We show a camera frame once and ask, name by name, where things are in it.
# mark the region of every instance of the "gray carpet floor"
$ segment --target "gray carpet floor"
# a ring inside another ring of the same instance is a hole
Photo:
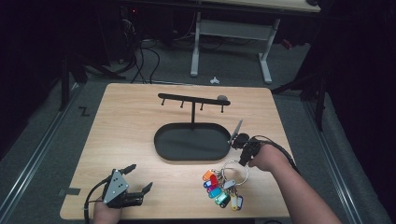
[[[257,59],[258,52],[255,52],[261,45],[261,42],[254,42],[240,48],[239,45],[223,44],[218,48],[213,43],[203,44],[199,75],[190,77],[192,46],[188,41],[179,42],[172,48],[153,41],[145,42],[146,47],[153,46],[151,49],[160,56],[159,66],[152,77],[153,83],[212,85],[210,79],[216,77],[220,81],[218,84],[220,86],[269,89],[292,81],[309,50],[307,45],[293,49],[273,45],[268,57],[273,83],[266,85]],[[143,50],[143,56],[145,63],[141,73],[144,79],[137,76],[135,83],[149,81],[149,74],[157,64],[158,58],[151,51]],[[141,56],[138,56],[138,61],[141,63]],[[122,64],[113,64],[111,69],[119,67],[122,67]],[[127,77],[122,82],[130,82],[136,71],[134,68],[122,74]],[[83,221],[62,220],[59,212],[64,201],[64,191],[69,187],[105,87],[110,82],[119,81],[89,75],[89,81],[85,85],[79,85],[73,90],[73,101],[63,113],[58,111],[61,99],[58,84],[46,102],[29,119],[29,125],[0,162],[2,182],[0,202],[7,199],[8,193],[40,146],[51,123],[62,116],[62,122],[45,145],[45,156],[38,162],[38,168],[33,170],[33,178],[28,180],[29,184],[25,189],[20,190],[21,197],[16,200],[18,203],[15,207],[10,208],[9,216],[6,218],[7,223],[83,223]],[[334,186],[323,154],[323,145],[318,138],[318,130],[306,111],[315,102],[301,102],[298,93],[285,91],[274,95],[296,163],[302,176],[324,198],[343,223],[352,223],[343,206],[343,200],[340,199],[339,192]],[[391,223],[353,154],[328,96],[325,104],[324,130],[321,134],[330,146],[334,160],[358,209],[361,222],[357,223]],[[82,115],[82,107],[87,108],[85,114],[89,116]],[[272,217],[272,219],[290,223],[288,218]],[[260,219],[256,220],[256,223],[264,223],[268,220]]]

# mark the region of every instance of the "keychain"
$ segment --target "keychain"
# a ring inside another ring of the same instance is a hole
[[[227,165],[231,162],[238,161],[227,161],[221,170],[208,170],[204,173],[202,179],[205,181],[204,188],[208,193],[208,197],[214,199],[219,207],[225,208],[228,203],[231,203],[231,209],[238,211],[242,209],[243,197],[238,194],[236,186],[242,185],[248,180],[248,167],[245,166],[245,179],[240,183],[236,183],[233,179],[228,180],[224,174],[225,169],[228,169]]]

